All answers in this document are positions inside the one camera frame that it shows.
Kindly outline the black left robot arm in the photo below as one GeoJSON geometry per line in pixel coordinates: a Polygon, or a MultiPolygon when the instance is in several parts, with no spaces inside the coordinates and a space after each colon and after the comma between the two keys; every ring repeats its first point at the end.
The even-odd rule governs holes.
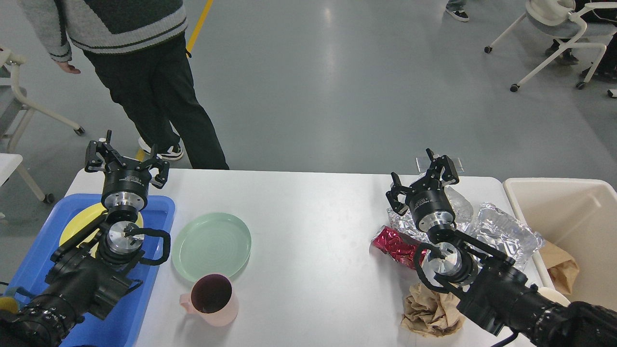
{"type": "Polygon", "coordinates": [[[3,347],[57,347],[90,313],[104,320],[117,303],[139,288],[128,275],[137,265],[159,266],[168,260],[167,231],[139,227],[148,203],[148,185],[168,180],[169,163],[152,153],[138,161],[122,156],[106,137],[91,141],[84,170],[105,175],[102,212],[51,255],[48,288],[16,312],[1,311],[3,347]]]}

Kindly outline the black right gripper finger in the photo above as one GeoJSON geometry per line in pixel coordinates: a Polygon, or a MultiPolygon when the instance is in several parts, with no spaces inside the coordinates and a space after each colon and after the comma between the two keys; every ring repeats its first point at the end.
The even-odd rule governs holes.
{"type": "Polygon", "coordinates": [[[386,191],[386,198],[390,208],[400,216],[404,216],[410,209],[412,197],[416,194],[413,186],[403,186],[397,173],[391,172],[392,184],[390,190],[386,191]]]}
{"type": "Polygon", "coordinates": [[[444,189],[449,185],[460,183],[454,161],[447,155],[438,156],[430,148],[426,149],[430,165],[425,175],[420,178],[419,186],[423,189],[444,189]]]}

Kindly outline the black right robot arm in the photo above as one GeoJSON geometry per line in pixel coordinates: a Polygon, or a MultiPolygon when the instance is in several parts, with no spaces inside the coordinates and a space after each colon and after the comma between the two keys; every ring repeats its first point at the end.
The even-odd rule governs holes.
{"type": "Polygon", "coordinates": [[[537,347],[614,347],[617,342],[614,310],[575,301],[560,305],[527,286],[527,276],[515,268],[515,259],[458,230],[456,214],[445,187],[460,178],[449,156],[426,149],[430,166],[409,186],[392,172],[386,198],[395,213],[410,212],[415,227],[427,242],[418,244],[414,269],[428,289],[453,294],[457,310],[491,334],[507,326],[537,347]]]}

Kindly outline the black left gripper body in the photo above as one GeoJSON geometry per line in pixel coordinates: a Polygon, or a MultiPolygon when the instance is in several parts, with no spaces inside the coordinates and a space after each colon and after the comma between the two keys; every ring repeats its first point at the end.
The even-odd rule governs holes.
{"type": "Polygon", "coordinates": [[[116,206],[143,210],[148,204],[148,185],[152,180],[150,169],[144,164],[106,164],[102,205],[108,210],[116,206]]]}

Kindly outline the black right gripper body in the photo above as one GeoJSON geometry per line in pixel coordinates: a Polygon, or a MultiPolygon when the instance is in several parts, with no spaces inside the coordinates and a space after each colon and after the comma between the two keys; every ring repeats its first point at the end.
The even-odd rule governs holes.
{"type": "Polygon", "coordinates": [[[454,230],[456,214],[442,188],[416,182],[409,186],[407,204],[415,227],[424,233],[431,230],[454,230]]]}

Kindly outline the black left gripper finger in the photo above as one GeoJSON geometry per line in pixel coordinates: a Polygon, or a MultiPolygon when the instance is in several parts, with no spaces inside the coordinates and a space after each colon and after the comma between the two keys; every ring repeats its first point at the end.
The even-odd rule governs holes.
{"type": "Polygon", "coordinates": [[[150,183],[158,189],[163,189],[168,182],[170,164],[168,160],[158,157],[157,145],[153,145],[151,148],[150,157],[138,165],[138,170],[141,172],[149,172],[151,169],[157,169],[157,174],[152,178],[150,183]]]}
{"type": "Polygon", "coordinates": [[[105,138],[89,142],[84,161],[85,172],[114,172],[121,169],[121,155],[111,146],[111,136],[112,130],[108,130],[105,138]]]}

